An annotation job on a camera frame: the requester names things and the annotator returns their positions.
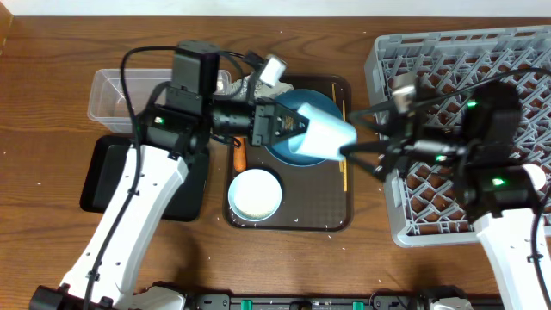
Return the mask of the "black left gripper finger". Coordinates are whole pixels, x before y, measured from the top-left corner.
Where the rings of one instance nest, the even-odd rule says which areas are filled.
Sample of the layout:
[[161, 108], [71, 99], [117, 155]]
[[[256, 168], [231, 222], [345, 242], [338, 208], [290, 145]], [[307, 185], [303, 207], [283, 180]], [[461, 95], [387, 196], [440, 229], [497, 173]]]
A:
[[283, 132], [281, 130], [281, 124], [279, 124], [275, 131], [275, 143], [280, 143], [284, 140], [289, 140], [295, 136], [298, 136], [300, 134], [303, 134], [307, 131], [308, 124], [306, 125], [296, 125], [295, 130], [293, 132]]
[[277, 120], [281, 121], [283, 116], [292, 116], [295, 119], [296, 125], [306, 125], [308, 123], [308, 119], [304, 116], [299, 114], [296, 110], [292, 110], [290, 108], [287, 108], [281, 104], [277, 105]]

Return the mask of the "dark blue plate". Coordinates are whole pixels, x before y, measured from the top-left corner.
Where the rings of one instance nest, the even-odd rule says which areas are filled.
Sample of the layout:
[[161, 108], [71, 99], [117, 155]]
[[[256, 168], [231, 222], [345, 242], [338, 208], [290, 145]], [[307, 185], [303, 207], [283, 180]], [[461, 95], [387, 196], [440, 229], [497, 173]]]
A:
[[[302, 103], [306, 102], [330, 115], [336, 117], [342, 116], [342, 112], [337, 104], [334, 103], [334, 101], [332, 101], [332, 99], [330, 99], [328, 96], [316, 90], [290, 90], [277, 96], [275, 100], [286, 108], [292, 110], [296, 110]], [[283, 142], [273, 146], [267, 146], [266, 149], [273, 157], [277, 158], [285, 164], [292, 166], [309, 167], [323, 162], [323, 159], [321, 158], [313, 158], [293, 154], [291, 151], [289, 151], [288, 140], [284, 140]]]

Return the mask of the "light blue cup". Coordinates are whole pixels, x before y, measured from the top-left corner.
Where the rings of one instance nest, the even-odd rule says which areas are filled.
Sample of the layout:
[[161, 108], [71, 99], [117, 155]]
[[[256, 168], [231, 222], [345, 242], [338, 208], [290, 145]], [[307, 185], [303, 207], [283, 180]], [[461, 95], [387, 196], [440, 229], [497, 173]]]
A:
[[288, 140], [288, 148], [294, 155], [342, 161], [342, 146], [357, 142], [356, 129], [341, 117], [330, 115], [309, 103], [302, 104], [298, 113], [308, 119], [305, 133]]

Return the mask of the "brown food piece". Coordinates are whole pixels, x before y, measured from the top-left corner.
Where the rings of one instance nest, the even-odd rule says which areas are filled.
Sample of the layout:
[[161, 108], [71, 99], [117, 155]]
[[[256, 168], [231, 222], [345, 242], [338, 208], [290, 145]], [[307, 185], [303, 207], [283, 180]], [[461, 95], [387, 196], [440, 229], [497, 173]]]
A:
[[281, 130], [283, 132], [293, 132], [295, 130], [296, 123], [292, 116], [283, 116], [281, 120]]

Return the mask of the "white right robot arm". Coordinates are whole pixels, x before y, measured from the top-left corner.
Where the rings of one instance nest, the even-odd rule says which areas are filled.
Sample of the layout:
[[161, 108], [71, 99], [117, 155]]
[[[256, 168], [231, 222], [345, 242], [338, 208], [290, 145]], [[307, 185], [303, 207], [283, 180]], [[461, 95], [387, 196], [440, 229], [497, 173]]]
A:
[[542, 233], [543, 170], [511, 158], [521, 118], [515, 88], [484, 81], [467, 88], [461, 125], [427, 124], [429, 106], [443, 102], [416, 82], [398, 82], [391, 98], [350, 114], [350, 120], [386, 136], [343, 146], [342, 155], [383, 181], [415, 162], [450, 170], [455, 199], [463, 206], [496, 277], [506, 309], [550, 307], [550, 255]]

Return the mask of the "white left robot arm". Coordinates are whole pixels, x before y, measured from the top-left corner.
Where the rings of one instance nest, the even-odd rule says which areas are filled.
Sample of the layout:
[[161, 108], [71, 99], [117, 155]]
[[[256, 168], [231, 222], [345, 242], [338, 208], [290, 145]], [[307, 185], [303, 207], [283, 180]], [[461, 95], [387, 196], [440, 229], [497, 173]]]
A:
[[190, 166], [218, 134], [274, 145], [306, 131], [307, 119], [272, 99], [256, 99], [257, 83], [274, 86], [285, 71], [274, 55], [227, 52], [199, 40], [173, 47], [170, 80], [131, 112], [133, 141], [121, 178], [83, 254], [57, 288], [40, 286], [33, 309], [182, 309], [185, 293], [167, 286], [135, 290], [139, 268], [161, 217]]

